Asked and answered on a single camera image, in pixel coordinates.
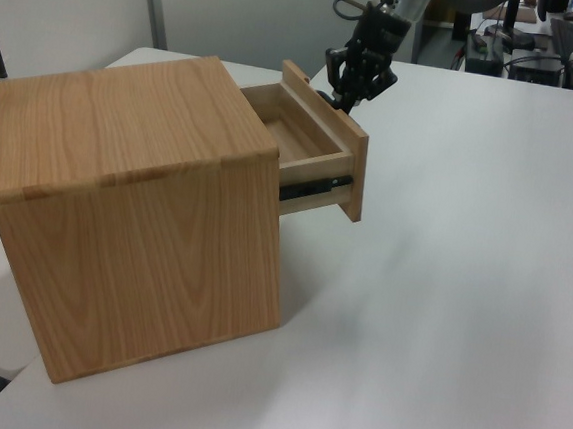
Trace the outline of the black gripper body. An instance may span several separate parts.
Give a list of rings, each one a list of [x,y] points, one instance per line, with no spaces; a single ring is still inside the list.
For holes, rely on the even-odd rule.
[[[348,47],[392,57],[409,32],[410,23],[396,13],[368,2],[358,20]]]

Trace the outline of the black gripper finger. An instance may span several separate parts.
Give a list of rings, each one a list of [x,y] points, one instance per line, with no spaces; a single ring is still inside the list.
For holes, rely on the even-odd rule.
[[[327,80],[333,90],[331,96],[325,92],[321,92],[321,96],[332,108],[349,114],[352,110],[353,89],[348,78],[347,57],[346,47],[326,50]]]
[[[364,100],[375,99],[389,87],[394,85],[398,78],[391,70],[392,57],[362,55],[355,62],[351,106],[356,106]]]

